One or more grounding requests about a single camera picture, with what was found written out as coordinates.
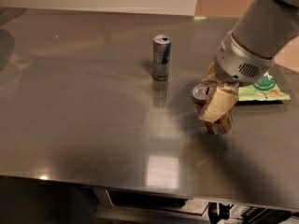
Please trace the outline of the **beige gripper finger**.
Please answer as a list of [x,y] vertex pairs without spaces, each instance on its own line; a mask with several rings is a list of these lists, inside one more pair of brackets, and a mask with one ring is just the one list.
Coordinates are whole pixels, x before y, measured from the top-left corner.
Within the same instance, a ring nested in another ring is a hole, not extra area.
[[199,118],[214,123],[228,113],[238,101],[238,83],[223,83],[208,95]]
[[215,71],[214,71],[214,63],[212,63],[208,69],[206,70],[204,76],[203,76],[203,81],[215,81]]

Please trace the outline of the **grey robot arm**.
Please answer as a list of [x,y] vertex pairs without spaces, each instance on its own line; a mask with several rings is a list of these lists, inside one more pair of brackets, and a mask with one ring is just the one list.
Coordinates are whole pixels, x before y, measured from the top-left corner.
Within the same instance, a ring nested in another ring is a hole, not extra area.
[[299,35],[299,0],[253,0],[214,57],[216,82],[200,119],[215,122],[238,99],[238,88],[257,82],[275,63],[278,53]]

